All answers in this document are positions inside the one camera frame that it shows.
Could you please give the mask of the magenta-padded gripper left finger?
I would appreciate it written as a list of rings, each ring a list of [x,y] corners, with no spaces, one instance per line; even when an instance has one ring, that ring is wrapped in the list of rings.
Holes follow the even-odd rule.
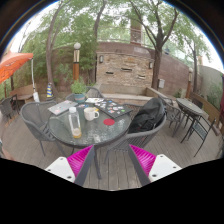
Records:
[[[95,156],[93,145],[85,147],[68,158],[58,157],[46,171],[82,186],[85,182],[89,167]]]

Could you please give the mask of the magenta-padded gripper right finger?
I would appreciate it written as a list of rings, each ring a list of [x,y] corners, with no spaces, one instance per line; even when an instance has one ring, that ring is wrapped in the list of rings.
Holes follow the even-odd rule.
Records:
[[[154,155],[134,145],[128,146],[128,154],[142,186],[181,170],[164,154]]]

